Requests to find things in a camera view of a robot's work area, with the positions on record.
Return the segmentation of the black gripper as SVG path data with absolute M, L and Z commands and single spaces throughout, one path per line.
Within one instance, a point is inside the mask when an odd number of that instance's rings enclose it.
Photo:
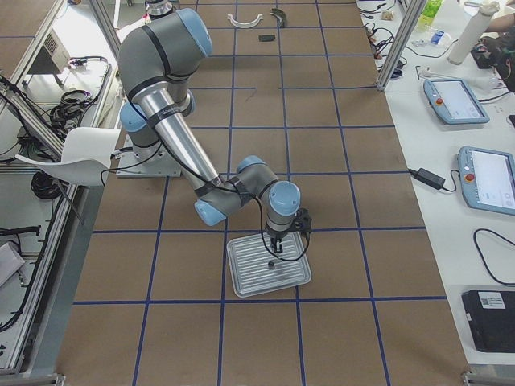
M 306 208 L 300 208 L 293 219 L 293 222 L 290 226 L 291 232 L 299 232 L 303 237 L 310 237 L 312 228 L 311 228 L 312 218 L 309 214 L 309 211 Z M 272 238 L 272 247 L 274 253 L 278 252 L 278 248 L 282 246 L 282 239 L 278 239 L 278 242 L 275 238 Z

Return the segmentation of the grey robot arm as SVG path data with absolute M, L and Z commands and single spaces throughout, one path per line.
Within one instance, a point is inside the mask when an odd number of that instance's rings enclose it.
M 288 233 L 311 235 L 311 217 L 299 206 L 299 188 L 279 179 L 257 156 L 245 158 L 237 173 L 223 180 L 183 116 L 187 81 L 211 52 L 212 40 L 201 17 L 189 8 L 177 10 L 126 36 L 117 58 L 122 86 L 190 181 L 199 217 L 213 226 L 256 200 L 260 232 L 270 237 L 266 251 L 278 257 Z

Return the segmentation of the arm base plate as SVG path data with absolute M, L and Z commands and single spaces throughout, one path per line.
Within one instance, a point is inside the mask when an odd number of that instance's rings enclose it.
M 146 126 L 127 132 L 124 146 L 130 150 L 121 153 L 116 171 L 118 178 L 179 177 L 182 174 L 155 132 Z

